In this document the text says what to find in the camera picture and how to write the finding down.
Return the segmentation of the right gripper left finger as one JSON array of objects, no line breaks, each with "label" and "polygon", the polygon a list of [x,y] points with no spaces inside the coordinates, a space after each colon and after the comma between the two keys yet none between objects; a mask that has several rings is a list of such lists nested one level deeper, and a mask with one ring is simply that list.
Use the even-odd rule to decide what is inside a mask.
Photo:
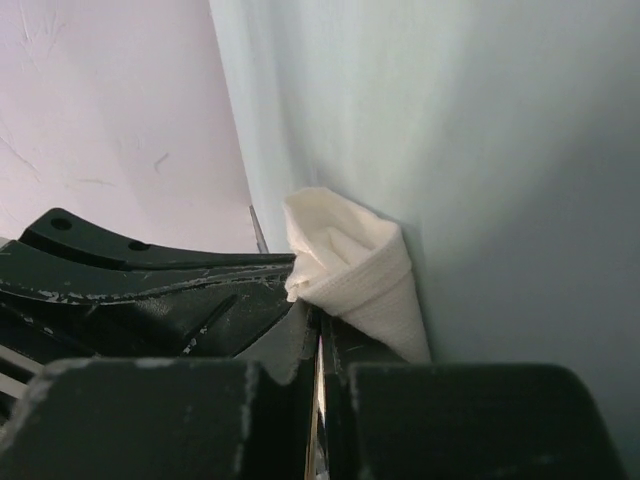
[{"label": "right gripper left finger", "polygon": [[233,359],[47,365],[1,440],[5,479],[311,479],[318,332],[293,305]]}]

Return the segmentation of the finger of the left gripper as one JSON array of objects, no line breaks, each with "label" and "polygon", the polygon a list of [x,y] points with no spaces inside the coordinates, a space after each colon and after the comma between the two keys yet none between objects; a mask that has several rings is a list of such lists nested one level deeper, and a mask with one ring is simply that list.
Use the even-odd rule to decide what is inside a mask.
[{"label": "finger of the left gripper", "polygon": [[119,235],[62,208],[53,208],[31,225],[19,241],[75,263],[109,270],[191,270],[218,267],[291,268],[291,254],[211,253],[169,248]]}]

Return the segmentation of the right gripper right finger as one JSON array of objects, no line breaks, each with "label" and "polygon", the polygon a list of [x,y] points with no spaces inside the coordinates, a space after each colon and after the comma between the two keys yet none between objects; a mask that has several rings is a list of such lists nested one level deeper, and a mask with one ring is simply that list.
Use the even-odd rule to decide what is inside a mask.
[{"label": "right gripper right finger", "polygon": [[333,479],[622,479],[590,392],[532,363],[410,364],[322,316]]}]

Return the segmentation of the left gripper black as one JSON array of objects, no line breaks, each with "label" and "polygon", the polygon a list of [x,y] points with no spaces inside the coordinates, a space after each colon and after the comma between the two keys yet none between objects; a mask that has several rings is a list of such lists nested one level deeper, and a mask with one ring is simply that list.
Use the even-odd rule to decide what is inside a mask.
[{"label": "left gripper black", "polygon": [[289,311],[292,264],[290,255],[225,254],[198,269],[111,270],[9,242],[1,249],[1,419],[43,370],[32,359],[241,353]]}]

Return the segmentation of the white cloth napkin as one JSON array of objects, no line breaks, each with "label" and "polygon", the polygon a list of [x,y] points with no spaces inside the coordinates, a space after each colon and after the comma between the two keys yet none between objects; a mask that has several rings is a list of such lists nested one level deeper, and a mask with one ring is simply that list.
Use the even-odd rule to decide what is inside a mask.
[{"label": "white cloth napkin", "polygon": [[322,309],[409,362],[429,361],[401,227],[323,187],[288,196],[283,209],[295,255],[288,301]]}]

